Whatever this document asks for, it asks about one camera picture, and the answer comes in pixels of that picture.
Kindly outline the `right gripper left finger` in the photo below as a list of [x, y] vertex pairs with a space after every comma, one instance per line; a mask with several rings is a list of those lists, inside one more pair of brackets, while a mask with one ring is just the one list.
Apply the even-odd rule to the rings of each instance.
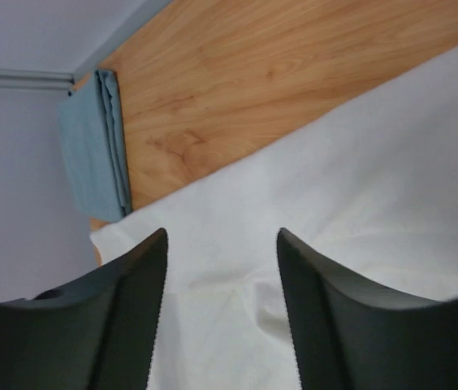
[[0, 389], [145, 389], [167, 269], [158, 229], [33, 299], [0, 302]]

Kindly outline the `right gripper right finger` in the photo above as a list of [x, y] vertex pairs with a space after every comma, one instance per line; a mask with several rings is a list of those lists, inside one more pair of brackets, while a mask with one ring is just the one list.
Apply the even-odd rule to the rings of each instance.
[[287, 229], [277, 259], [304, 389], [458, 389], [458, 297], [389, 288]]

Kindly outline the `white t shirt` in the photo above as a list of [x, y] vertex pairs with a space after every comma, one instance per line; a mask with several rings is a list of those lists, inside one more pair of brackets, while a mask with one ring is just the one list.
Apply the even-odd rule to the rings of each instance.
[[159, 228], [168, 271], [152, 389], [298, 389], [276, 237], [372, 280], [458, 296], [458, 46], [92, 234]]

